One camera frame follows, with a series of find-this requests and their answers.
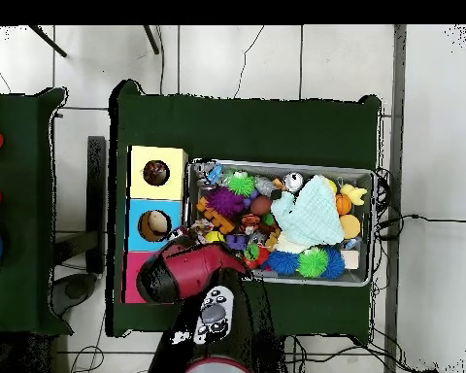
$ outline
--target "blue spiky ball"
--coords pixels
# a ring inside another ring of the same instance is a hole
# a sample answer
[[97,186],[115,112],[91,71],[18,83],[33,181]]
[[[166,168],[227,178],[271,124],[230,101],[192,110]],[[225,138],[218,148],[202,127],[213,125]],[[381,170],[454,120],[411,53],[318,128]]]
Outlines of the blue spiky ball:
[[299,265],[298,254],[273,251],[269,254],[266,263],[279,275],[291,275]]
[[346,263],[342,254],[338,249],[335,248],[324,248],[328,254],[328,266],[326,270],[321,273],[321,278],[335,280],[340,278],[345,270]]

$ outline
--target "yellow block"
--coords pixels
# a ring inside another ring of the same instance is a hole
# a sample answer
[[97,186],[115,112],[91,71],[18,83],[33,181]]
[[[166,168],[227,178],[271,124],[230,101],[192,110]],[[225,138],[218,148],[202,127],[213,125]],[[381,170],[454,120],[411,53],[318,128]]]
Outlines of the yellow block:
[[[188,155],[183,149],[131,146],[131,171],[129,195],[133,199],[182,200],[184,167]],[[162,186],[152,186],[144,179],[149,161],[163,162],[169,177]]]

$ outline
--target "gray plastic bin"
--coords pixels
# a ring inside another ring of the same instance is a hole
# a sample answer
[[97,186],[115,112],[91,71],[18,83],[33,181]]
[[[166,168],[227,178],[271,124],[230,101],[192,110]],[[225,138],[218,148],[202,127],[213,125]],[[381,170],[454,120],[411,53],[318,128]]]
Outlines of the gray plastic bin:
[[[269,276],[269,272],[254,270],[254,276],[263,277],[265,282],[277,282],[284,284],[304,284],[304,285],[327,285],[340,287],[362,287],[367,285],[372,277],[373,271],[373,245],[374,226],[376,224],[375,199],[377,198],[378,179],[374,172],[364,169],[347,169],[338,167],[301,166],[292,164],[277,163],[252,163],[233,160],[215,160],[223,165],[223,170],[241,170],[249,174],[265,176],[271,180],[282,179],[289,172],[298,172],[307,182],[314,175],[323,175],[333,182],[343,181],[355,187],[366,188],[368,192],[362,197],[364,205],[352,206],[351,214],[355,215],[361,223],[360,242],[356,249],[359,250],[359,267],[355,270],[348,270],[338,280],[331,281],[325,279],[305,279],[299,273],[291,276]],[[204,196],[205,190],[198,187],[198,178],[192,170],[193,165],[188,164],[188,204],[185,206],[184,219],[188,225],[203,216],[197,212],[195,205],[198,199]]]

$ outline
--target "green spiky ball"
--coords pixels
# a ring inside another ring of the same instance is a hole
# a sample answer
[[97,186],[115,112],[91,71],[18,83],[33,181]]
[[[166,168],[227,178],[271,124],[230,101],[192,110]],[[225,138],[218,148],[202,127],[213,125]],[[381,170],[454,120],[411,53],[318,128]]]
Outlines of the green spiky ball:
[[228,178],[227,186],[235,194],[249,197],[255,189],[255,178],[253,176],[237,177],[233,175]]
[[310,249],[299,254],[298,271],[305,278],[318,278],[328,266],[328,253],[323,249]]

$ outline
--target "blue block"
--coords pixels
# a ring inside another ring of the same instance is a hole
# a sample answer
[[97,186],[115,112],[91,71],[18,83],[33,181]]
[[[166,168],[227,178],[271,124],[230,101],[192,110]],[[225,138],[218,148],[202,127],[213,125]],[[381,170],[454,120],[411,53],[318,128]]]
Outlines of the blue block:
[[164,212],[171,218],[172,229],[178,227],[181,222],[181,202],[130,199],[129,200],[129,252],[156,252],[162,248],[166,242],[149,242],[144,239],[138,231],[138,221],[140,216],[151,210]]

